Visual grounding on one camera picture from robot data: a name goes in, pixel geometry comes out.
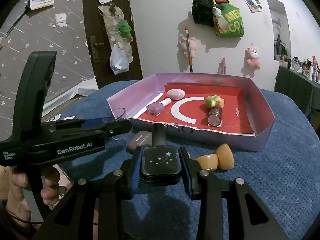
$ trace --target finger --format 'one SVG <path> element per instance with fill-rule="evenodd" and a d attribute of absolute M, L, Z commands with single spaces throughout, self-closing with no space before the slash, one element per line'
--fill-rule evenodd
<path fill-rule="evenodd" d="M 54 167 L 48 167 L 43 170 L 44 184 L 48 187 L 56 186 L 60 180 L 60 173 Z"/>
<path fill-rule="evenodd" d="M 59 187 L 45 187 L 41 190 L 43 199 L 53 199 L 59 197 Z"/>
<path fill-rule="evenodd" d="M 10 192 L 17 201 L 22 201 L 24 195 L 21 188 L 28 186 L 28 177 L 25 173 L 13 167 L 10 170 Z"/>
<path fill-rule="evenodd" d="M 54 205 L 58 202 L 58 198 L 54 199 L 54 200 L 49 200 L 49 199 L 44 199 L 43 200 L 43 203 L 46 204 L 46 205 Z"/>

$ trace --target door handle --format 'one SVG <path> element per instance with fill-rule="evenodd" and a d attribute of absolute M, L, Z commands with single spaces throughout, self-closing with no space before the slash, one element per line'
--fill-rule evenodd
<path fill-rule="evenodd" d="M 97 43 L 96 36 L 90 36 L 92 60 L 94 64 L 100 62 L 98 48 L 104 46 L 104 43 Z"/>

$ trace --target clear plastic cup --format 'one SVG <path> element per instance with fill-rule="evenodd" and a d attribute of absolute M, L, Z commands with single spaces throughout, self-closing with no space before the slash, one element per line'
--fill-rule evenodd
<path fill-rule="evenodd" d="M 122 121 L 122 120 L 130 120 L 127 115 L 127 112 L 124 108 L 114 109 L 102 119 L 102 121 L 104 123 L 114 122 L 114 121 Z M 132 132 L 132 128 L 131 128 L 130 132 L 128 132 L 128 133 L 115 135 L 112 138 L 114 140 L 125 139 L 130 135 L 131 132 Z"/>

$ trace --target blue fabric surface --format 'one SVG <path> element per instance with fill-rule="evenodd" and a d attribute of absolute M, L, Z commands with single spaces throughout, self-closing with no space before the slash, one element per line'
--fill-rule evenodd
<path fill-rule="evenodd" d="M 97 118 L 109 111 L 108 97 L 135 81 L 110 84 L 64 110 L 61 118 Z M 261 90 L 276 116 L 262 152 L 232 149 L 234 169 L 217 172 L 219 178 L 244 178 L 266 204 L 290 240 L 300 240 L 320 211 L 320 141 L 310 123 L 287 96 Z M 106 151 L 60 164 L 68 176 L 95 180 L 103 178 L 131 158 L 126 142 L 111 140 Z M 213 153 L 217 148 L 183 139 L 167 138 L 169 145 L 186 146 L 192 158 Z M 200 201 L 190 201 L 182 181 L 167 187 L 140 183 L 132 201 L 123 201 L 125 231 L 138 240 L 196 239 Z M 226 203 L 224 239 L 228 239 Z"/>

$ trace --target star-patterned wall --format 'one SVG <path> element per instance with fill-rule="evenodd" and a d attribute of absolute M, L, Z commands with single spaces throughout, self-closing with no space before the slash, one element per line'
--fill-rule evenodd
<path fill-rule="evenodd" d="M 57 51 L 46 103 L 94 77 L 86 46 L 82 0 L 54 0 L 53 6 L 37 9 L 31 17 L 24 15 L 7 37 L 7 31 L 23 14 L 27 3 L 28 0 L 20 0 L 0 29 L 4 44 L 0 50 L 0 141 L 12 133 L 15 97 L 31 52 Z M 65 23 L 57 21 L 58 17 L 62 21 L 65 18 Z"/>

